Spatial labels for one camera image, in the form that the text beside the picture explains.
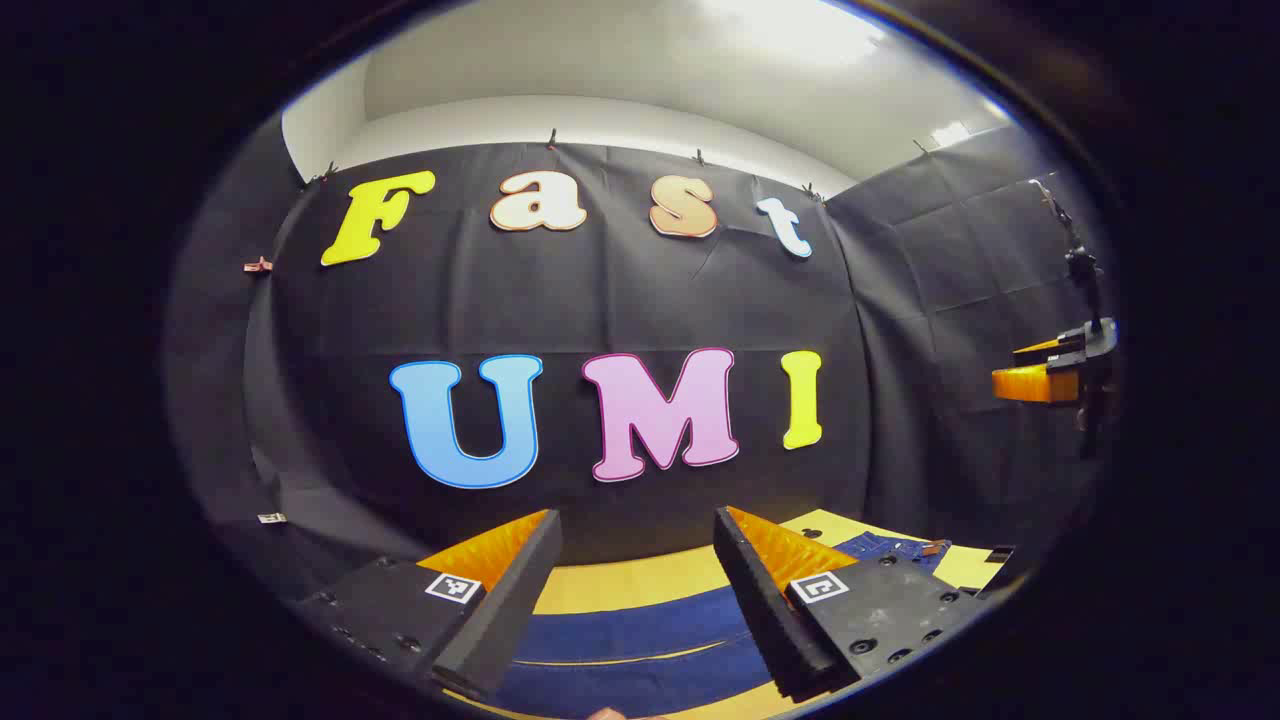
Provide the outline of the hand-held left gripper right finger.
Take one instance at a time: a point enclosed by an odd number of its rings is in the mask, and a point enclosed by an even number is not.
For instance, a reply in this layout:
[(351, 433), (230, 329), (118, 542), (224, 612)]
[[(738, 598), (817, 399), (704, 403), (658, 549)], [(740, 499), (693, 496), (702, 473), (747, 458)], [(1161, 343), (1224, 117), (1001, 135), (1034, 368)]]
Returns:
[(713, 548), (780, 693), (795, 703), (879, 680), (972, 625), (977, 594), (892, 544), (852, 556), (744, 510)]

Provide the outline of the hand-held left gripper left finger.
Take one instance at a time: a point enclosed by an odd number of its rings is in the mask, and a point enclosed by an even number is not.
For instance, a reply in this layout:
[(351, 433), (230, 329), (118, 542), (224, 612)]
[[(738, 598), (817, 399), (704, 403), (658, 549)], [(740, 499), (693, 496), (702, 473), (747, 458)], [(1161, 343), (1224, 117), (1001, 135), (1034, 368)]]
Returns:
[(561, 515), (544, 509), (425, 559), (379, 557), (294, 607), (314, 630), (404, 685), (488, 702), (562, 546)]

